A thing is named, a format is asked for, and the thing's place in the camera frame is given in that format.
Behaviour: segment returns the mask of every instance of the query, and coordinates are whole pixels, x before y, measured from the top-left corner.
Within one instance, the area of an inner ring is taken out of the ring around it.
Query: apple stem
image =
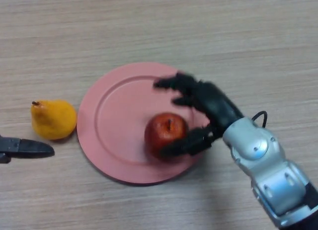
[[[171,119],[168,119],[168,130],[171,130]]]

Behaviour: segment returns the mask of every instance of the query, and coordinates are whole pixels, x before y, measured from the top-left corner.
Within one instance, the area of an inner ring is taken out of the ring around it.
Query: black cable
[[[255,116],[252,117],[252,120],[255,121],[261,115],[264,115],[262,127],[265,128],[266,127],[266,122],[267,122],[267,112],[266,111],[260,111],[259,113],[257,113]]]

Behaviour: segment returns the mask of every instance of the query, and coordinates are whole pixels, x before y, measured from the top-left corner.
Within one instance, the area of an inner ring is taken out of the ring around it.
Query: table surface
[[[111,69],[160,62],[217,83],[318,185],[318,0],[0,0],[0,132],[40,140],[34,99],[76,108]],[[76,135],[56,156],[0,166],[1,230],[273,230],[218,141],[152,187],[105,178]]]

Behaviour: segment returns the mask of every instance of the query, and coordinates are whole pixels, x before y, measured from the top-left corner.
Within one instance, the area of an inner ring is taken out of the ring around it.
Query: silver robot wrist
[[[252,191],[277,228],[318,210],[318,192],[269,130],[245,117],[230,125],[223,141],[236,165],[251,179]]]

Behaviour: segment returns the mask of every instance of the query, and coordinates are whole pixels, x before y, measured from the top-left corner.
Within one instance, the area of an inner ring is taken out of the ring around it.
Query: robotic hand
[[[318,229],[318,192],[306,174],[286,159],[284,149],[275,135],[245,117],[213,83],[196,81],[177,73],[154,83],[157,89],[173,89],[181,97],[172,102],[204,113],[210,124],[195,128],[184,139],[161,150],[162,155],[195,155],[223,139],[231,149],[232,158],[251,179],[252,191],[273,224],[280,230]]]

